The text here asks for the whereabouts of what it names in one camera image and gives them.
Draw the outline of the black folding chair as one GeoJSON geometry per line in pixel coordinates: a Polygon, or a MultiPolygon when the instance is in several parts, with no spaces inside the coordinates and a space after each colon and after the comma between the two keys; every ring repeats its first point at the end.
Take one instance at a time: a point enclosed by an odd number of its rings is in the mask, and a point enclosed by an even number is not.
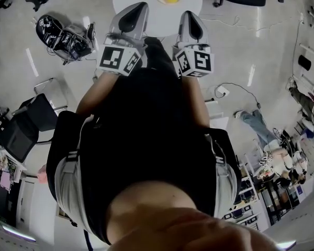
{"type": "Polygon", "coordinates": [[[11,113],[12,118],[0,125],[0,146],[19,163],[23,163],[36,145],[49,145],[51,139],[39,141],[39,134],[54,130],[58,111],[67,110],[68,105],[53,107],[43,90],[58,80],[54,77],[34,86],[35,96],[24,101],[11,113]]]}

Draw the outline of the person's left forearm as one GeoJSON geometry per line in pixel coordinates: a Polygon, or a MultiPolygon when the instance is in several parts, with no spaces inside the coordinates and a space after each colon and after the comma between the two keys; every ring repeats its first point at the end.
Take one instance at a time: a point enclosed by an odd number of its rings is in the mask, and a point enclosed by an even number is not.
{"type": "Polygon", "coordinates": [[[103,72],[79,102],[76,113],[83,117],[93,114],[111,92],[118,78],[119,75],[103,72]]]}

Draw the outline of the white cabinet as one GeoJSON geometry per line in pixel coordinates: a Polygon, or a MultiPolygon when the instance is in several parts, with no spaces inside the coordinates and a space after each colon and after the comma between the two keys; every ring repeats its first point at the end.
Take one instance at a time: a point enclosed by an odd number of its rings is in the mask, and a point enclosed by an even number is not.
{"type": "Polygon", "coordinates": [[[54,245],[57,203],[47,184],[37,178],[21,180],[17,202],[16,227],[44,245],[54,245]]]}

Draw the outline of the person's grey shoulder harness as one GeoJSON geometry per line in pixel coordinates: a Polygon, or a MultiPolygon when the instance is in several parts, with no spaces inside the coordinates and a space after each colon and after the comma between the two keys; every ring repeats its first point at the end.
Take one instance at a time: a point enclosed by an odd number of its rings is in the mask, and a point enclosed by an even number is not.
{"type": "Polygon", "coordinates": [[[92,116],[59,114],[48,160],[49,189],[58,205],[103,242],[113,199],[142,181],[184,191],[196,208],[222,217],[240,192],[241,173],[225,130],[205,128],[176,139],[161,131],[111,130],[92,116]]]}

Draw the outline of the black cylindrical bin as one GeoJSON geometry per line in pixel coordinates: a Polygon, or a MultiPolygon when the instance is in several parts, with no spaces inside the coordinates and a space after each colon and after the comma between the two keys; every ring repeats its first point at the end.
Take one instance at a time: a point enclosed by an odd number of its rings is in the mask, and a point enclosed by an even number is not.
{"type": "Polygon", "coordinates": [[[312,62],[305,56],[300,55],[298,58],[298,64],[306,71],[309,71],[311,69],[312,62]]]}

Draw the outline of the pink cloth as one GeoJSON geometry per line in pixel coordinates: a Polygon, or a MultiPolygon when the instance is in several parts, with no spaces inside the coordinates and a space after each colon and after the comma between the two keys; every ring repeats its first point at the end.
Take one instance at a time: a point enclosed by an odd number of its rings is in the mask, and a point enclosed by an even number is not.
{"type": "Polygon", "coordinates": [[[47,165],[44,164],[37,172],[37,178],[41,184],[47,184],[48,183],[46,170],[47,170],[47,165]]]}

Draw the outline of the black helmet with printed tags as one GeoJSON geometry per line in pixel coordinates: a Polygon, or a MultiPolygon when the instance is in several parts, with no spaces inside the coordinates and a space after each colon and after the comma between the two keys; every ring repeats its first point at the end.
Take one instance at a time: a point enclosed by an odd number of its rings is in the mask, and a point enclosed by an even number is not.
{"type": "Polygon", "coordinates": [[[43,15],[37,21],[36,34],[47,47],[51,47],[63,28],[63,25],[51,15],[43,15]]]}

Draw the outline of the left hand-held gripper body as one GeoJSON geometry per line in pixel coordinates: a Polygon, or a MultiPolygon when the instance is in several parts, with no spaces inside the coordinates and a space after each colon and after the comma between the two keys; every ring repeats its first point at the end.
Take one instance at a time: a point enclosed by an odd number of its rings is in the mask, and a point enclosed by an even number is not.
{"type": "Polygon", "coordinates": [[[129,76],[144,55],[147,45],[118,33],[107,34],[99,47],[97,69],[116,75],[129,76]]]}

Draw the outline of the white flat box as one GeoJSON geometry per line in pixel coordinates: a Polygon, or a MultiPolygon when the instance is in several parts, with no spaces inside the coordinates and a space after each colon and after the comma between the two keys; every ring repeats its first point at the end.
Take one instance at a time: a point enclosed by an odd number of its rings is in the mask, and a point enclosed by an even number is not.
{"type": "Polygon", "coordinates": [[[226,130],[229,117],[225,116],[222,108],[215,100],[205,102],[210,118],[210,127],[226,130]]]}

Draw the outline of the white power adapter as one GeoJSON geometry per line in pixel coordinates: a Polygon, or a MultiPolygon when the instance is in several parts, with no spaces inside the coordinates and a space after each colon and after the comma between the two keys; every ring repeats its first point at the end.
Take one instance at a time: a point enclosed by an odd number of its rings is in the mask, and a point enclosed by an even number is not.
{"type": "Polygon", "coordinates": [[[228,96],[230,92],[225,87],[220,85],[215,88],[214,94],[216,98],[223,98],[223,97],[228,96]]]}

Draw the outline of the person's black clothing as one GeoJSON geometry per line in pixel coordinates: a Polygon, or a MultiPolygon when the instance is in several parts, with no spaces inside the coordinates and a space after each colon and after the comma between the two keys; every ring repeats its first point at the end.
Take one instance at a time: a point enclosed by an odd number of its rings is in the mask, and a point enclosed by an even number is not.
{"type": "Polygon", "coordinates": [[[49,189],[110,251],[242,246],[222,220],[241,179],[228,134],[209,126],[198,80],[177,76],[159,39],[144,42],[145,68],[103,73],[59,114],[49,189]]]}

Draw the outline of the person's right forearm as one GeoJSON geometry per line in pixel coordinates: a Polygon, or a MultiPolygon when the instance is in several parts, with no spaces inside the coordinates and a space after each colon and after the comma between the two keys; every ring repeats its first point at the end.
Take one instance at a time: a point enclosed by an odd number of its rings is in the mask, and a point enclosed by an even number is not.
{"type": "Polygon", "coordinates": [[[198,79],[194,77],[182,77],[181,81],[193,121],[200,127],[210,127],[209,112],[198,79]]]}

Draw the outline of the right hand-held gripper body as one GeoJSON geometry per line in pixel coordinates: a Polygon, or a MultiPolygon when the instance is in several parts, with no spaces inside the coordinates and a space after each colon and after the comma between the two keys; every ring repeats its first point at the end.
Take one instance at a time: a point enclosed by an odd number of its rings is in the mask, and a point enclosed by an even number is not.
{"type": "Polygon", "coordinates": [[[177,42],[172,46],[172,60],[181,76],[201,78],[214,72],[215,56],[207,43],[177,42]]]}

